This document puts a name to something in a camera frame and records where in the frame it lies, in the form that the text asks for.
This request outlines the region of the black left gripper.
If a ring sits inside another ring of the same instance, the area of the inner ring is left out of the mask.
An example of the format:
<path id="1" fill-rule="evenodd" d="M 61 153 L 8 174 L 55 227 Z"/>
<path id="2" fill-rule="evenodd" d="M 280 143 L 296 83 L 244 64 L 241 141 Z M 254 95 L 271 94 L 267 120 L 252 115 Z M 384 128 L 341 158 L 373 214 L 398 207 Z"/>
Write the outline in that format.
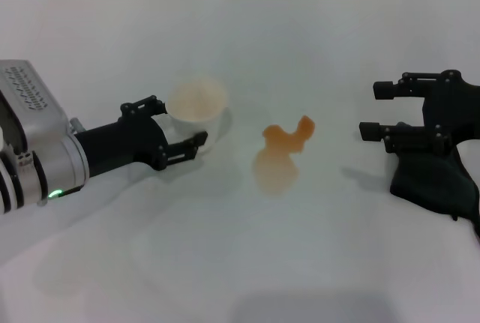
<path id="1" fill-rule="evenodd" d="M 86 155 L 89 176 L 95 177 L 131 163 L 144 163 L 156 171 L 193 160 L 208 138 L 195 133 L 182 142 L 169 144 L 153 119 L 167 114 L 166 105 L 155 95 L 134 103 L 123 103 L 114 123 L 78 133 L 76 139 Z"/>

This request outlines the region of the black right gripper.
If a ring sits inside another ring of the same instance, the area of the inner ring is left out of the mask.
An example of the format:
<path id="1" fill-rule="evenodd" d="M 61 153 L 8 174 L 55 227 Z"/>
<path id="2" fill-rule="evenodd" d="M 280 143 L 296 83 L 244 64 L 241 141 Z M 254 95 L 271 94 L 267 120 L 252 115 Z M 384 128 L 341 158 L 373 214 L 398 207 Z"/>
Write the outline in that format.
<path id="1" fill-rule="evenodd" d="M 376 100 L 423 97 L 424 127 L 361 122 L 361 138 L 383 142 L 387 153 L 447 155 L 456 145 L 479 138 L 479 87 L 464 81 L 458 70 L 405 72 L 397 83 L 373 84 Z"/>

